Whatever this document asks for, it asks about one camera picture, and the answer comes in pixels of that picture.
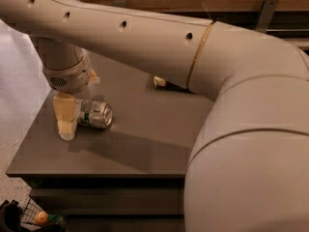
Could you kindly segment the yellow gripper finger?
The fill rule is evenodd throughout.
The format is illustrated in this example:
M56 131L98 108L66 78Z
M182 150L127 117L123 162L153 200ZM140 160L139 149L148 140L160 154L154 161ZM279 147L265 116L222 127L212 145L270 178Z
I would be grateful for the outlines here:
M94 84L100 84L100 78L93 69L90 69L89 80Z
M77 127L77 105L74 96L58 93L53 98L53 105L60 137L67 141L73 140Z

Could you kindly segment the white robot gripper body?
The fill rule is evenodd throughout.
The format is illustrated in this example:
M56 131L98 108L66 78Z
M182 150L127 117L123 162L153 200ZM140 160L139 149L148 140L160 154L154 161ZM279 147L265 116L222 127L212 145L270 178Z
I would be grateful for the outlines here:
M85 89L90 81L91 66L80 47L38 37L31 37L30 40L52 89L68 94L77 94Z

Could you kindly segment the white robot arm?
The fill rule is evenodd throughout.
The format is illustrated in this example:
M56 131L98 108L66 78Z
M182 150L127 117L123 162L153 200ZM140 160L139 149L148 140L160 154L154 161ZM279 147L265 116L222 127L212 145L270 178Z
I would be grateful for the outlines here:
M309 232L307 55L206 19L79 0L0 0L55 91L104 98L115 122L56 109L9 174L69 202L71 232Z

